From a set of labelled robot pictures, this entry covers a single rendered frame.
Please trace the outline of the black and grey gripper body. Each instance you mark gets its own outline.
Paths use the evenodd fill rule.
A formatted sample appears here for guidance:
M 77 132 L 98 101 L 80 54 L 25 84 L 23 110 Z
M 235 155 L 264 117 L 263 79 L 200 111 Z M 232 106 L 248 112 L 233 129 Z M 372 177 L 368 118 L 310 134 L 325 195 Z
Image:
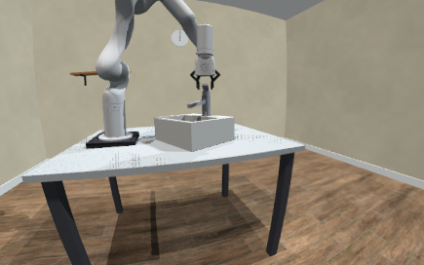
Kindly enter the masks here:
M 209 55 L 201 55 L 196 57 L 195 61 L 195 75 L 201 77 L 214 76 L 214 58 Z

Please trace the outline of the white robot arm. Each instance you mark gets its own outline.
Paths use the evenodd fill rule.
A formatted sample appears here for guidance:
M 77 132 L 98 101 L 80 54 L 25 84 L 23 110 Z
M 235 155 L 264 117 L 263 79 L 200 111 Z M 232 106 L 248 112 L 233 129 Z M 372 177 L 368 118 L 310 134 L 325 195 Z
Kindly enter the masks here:
M 212 26 L 198 26 L 194 14 L 182 0 L 115 0 L 116 17 L 113 31 L 96 62 L 97 75 L 109 81 L 102 94 L 104 129 L 98 137 L 99 140 L 119 141 L 133 137 L 126 129 L 125 111 L 125 91 L 130 80 L 130 70 L 120 59 L 131 41 L 135 15 L 147 12 L 157 1 L 161 1 L 180 23 L 187 37 L 197 47 L 196 55 L 213 56 Z

